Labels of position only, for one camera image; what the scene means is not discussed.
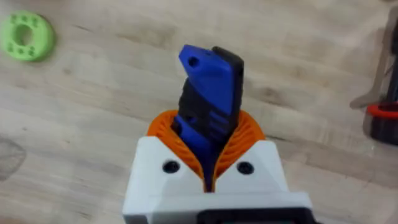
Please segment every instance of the wooden table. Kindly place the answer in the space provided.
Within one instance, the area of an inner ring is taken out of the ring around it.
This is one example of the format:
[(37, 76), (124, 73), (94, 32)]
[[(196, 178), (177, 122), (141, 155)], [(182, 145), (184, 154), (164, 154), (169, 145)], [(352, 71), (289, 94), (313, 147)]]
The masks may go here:
[(398, 223), (398, 149), (364, 134), (360, 109), (393, 4), (2, 0), (2, 20), (38, 12), (58, 40), (40, 63), (0, 56), (0, 223), (122, 223), (136, 142), (177, 108), (184, 44), (245, 60), (242, 108), (320, 221)]

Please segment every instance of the screw hole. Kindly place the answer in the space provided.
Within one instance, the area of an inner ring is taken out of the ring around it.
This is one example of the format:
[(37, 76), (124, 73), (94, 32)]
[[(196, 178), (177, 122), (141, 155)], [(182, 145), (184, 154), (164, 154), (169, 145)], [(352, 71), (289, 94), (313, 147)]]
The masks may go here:
[(250, 162), (240, 162), (238, 163), (237, 168), (243, 175), (250, 175), (254, 172), (254, 167)]
[(32, 23), (34, 27), (37, 27), (37, 18), (32, 18)]
[(17, 16), (16, 15), (11, 15), (11, 22), (15, 23), (17, 21)]
[(191, 66), (192, 68), (195, 68), (199, 65), (199, 60), (195, 57), (190, 57), (188, 59), (188, 64), (189, 66)]
[(166, 161), (163, 164), (163, 171), (167, 174), (174, 174), (180, 169), (180, 164), (177, 161)]

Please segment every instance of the black base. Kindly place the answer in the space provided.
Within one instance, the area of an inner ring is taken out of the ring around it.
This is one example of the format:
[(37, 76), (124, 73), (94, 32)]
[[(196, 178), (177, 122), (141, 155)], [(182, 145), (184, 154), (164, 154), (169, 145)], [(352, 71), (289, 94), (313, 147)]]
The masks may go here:
[(380, 142), (398, 146), (398, 119), (373, 117), (370, 135)]

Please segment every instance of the plastic part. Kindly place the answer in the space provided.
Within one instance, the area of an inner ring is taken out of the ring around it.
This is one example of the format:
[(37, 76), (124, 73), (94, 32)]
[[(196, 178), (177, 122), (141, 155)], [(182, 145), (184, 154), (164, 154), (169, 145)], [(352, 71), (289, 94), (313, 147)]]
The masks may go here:
[(217, 159), (213, 173), (212, 191), (215, 190), (217, 178), (235, 163), (258, 140), (265, 140), (265, 136), (256, 121), (247, 112), (241, 110), (238, 127), (225, 145)]
[(238, 125), (244, 62), (220, 47), (185, 45), (179, 57), (188, 78), (172, 128), (199, 160), (210, 191), (217, 158)]
[(2, 25), (1, 37), (3, 50), (22, 61), (44, 59), (55, 42), (52, 26), (43, 17), (28, 11), (12, 13)]
[[(202, 180), (159, 138), (140, 138), (123, 206), (126, 223), (196, 223), (205, 210), (312, 208), (307, 193), (286, 191), (274, 143), (258, 141), (241, 159), (236, 162), (255, 167), (252, 175), (240, 174), (233, 165), (217, 180), (216, 191), (205, 193)], [(165, 173), (165, 161), (178, 162), (180, 169)]]

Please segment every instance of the orange flexible gear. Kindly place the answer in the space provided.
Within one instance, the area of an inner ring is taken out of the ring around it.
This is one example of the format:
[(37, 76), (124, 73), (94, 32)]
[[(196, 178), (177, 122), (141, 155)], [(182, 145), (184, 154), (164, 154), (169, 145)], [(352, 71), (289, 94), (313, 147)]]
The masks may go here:
[(213, 173), (211, 191), (215, 191), (217, 178), (235, 163), (247, 150), (258, 140), (265, 140), (260, 126), (247, 112), (241, 110), (239, 113), (238, 127), (229, 138), (223, 151), (218, 156)]

